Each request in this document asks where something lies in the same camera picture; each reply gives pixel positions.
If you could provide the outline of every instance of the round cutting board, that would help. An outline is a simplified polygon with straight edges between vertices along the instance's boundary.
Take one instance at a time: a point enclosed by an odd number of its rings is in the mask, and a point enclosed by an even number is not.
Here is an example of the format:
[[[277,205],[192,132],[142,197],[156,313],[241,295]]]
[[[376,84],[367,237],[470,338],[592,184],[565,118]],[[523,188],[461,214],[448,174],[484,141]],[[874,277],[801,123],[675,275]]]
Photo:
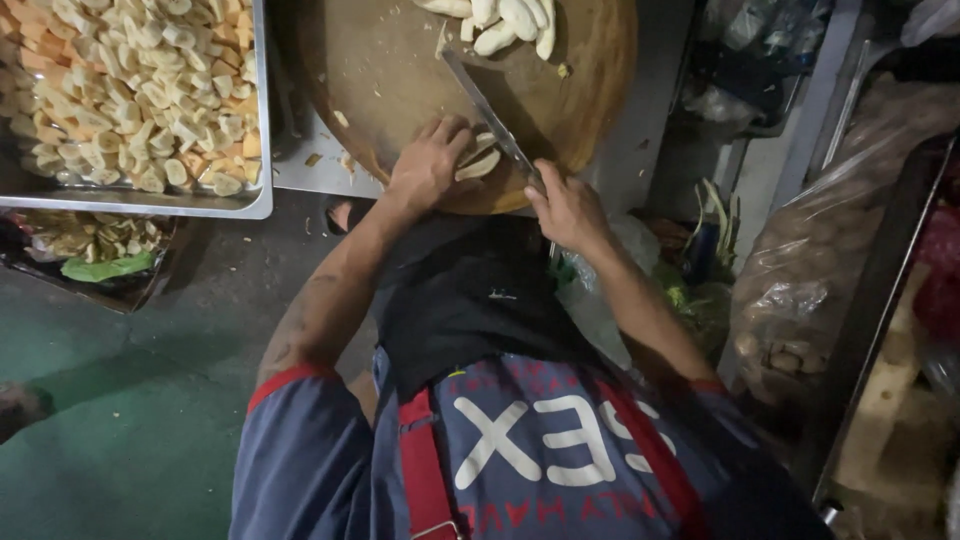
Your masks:
[[[443,60],[451,47],[531,160],[556,160],[575,173],[622,107],[636,65],[634,0],[558,0],[550,62],[519,39],[483,59],[460,40],[460,20],[411,0],[301,0],[296,12],[300,72],[317,113],[347,151],[380,182],[418,126],[459,113],[479,121]],[[558,66],[566,62],[566,79]],[[338,111],[348,125],[338,121]],[[466,214],[523,208],[526,179],[501,160],[484,186],[444,204]]]

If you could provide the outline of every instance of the concrete floor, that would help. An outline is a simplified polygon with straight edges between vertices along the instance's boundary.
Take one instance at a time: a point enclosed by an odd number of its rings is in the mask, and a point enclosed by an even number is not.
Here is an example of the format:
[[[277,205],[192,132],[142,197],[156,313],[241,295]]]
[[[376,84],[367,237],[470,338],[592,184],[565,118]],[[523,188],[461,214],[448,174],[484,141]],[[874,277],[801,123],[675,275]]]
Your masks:
[[[45,388],[59,410],[0,447],[0,537],[226,537],[260,356],[336,245],[319,196],[275,196],[267,220],[203,222],[167,292],[133,315],[0,269],[0,380]],[[346,381],[374,342],[365,325]]]

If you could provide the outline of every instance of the blue t-shirt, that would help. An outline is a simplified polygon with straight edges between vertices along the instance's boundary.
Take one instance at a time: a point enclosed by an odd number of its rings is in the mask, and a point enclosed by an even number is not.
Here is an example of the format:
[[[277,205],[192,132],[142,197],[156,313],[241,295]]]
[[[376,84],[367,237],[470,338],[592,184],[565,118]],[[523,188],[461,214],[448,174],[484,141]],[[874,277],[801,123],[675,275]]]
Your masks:
[[[378,351],[374,365],[386,362]],[[382,374],[375,370],[382,385]],[[580,368],[505,355],[432,388],[438,454],[468,537],[674,538],[647,460]],[[722,387],[637,404],[700,495],[714,538],[832,538]],[[232,540],[409,538],[396,395],[375,429],[343,382],[307,368],[251,401]]]

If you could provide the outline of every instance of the person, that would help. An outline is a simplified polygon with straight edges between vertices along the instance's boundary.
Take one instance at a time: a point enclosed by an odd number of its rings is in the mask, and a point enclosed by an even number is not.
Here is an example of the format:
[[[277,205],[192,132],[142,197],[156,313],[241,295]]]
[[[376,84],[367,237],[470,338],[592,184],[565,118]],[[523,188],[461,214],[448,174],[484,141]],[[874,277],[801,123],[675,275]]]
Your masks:
[[[464,118],[429,122],[379,200],[331,209],[348,234],[264,355],[229,537],[831,538],[588,185],[539,160],[545,194],[525,194],[596,269],[640,382],[555,299],[533,220],[431,211],[471,138]],[[334,371],[368,310],[372,427]]]

